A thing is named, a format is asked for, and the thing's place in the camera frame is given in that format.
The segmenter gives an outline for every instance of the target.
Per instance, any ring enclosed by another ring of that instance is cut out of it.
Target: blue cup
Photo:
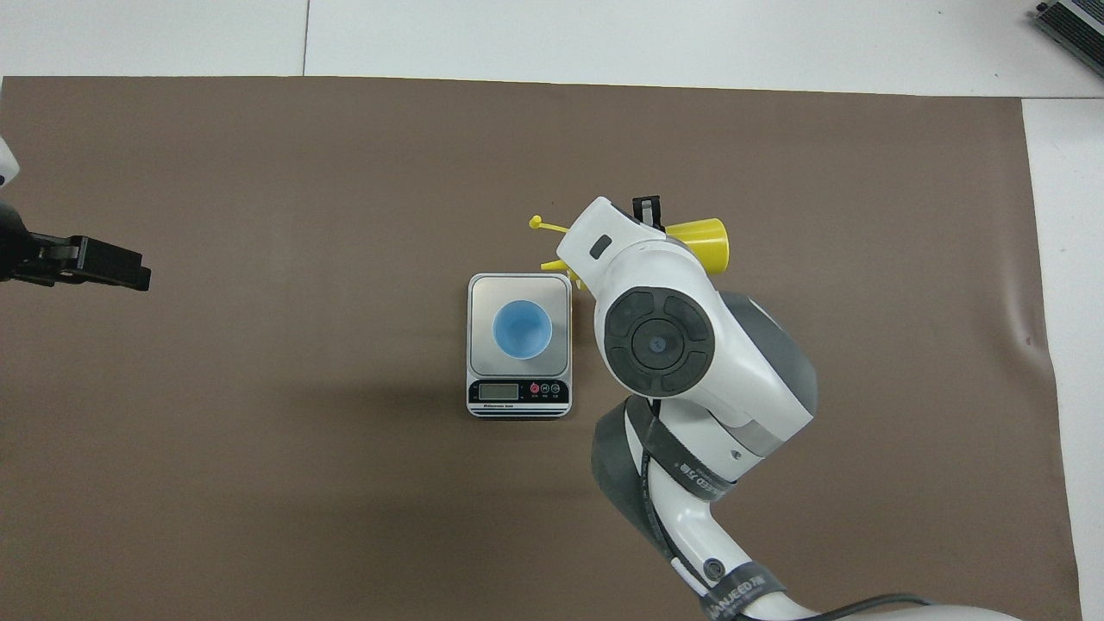
[[[534,358],[552,343],[552,319],[538,304],[514,299],[495,315],[495,345],[518,360]]]

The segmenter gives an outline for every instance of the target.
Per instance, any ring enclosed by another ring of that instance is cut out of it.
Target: yellow funnel
[[[687,244],[710,274],[729,269],[729,233],[716,218],[667,227],[667,234]]]

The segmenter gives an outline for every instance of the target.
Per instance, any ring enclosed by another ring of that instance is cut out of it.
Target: brown paper sheet
[[[4,619],[699,619],[591,480],[585,294],[566,419],[463,401],[468,278],[649,193],[818,369],[715,511],[792,597],[1080,618],[1018,101],[15,77],[0,131],[29,229],[153,270],[0,285]]]

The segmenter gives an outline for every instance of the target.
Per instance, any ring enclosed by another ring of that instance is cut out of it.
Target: white table
[[[1085,619],[1104,619],[1104,80],[1028,24],[1033,4],[2,0],[0,75],[373,75],[1025,98],[1082,607]]]

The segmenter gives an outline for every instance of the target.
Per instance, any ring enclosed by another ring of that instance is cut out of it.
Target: digital scale
[[[554,419],[571,409],[571,281],[476,274],[468,283],[468,411]]]

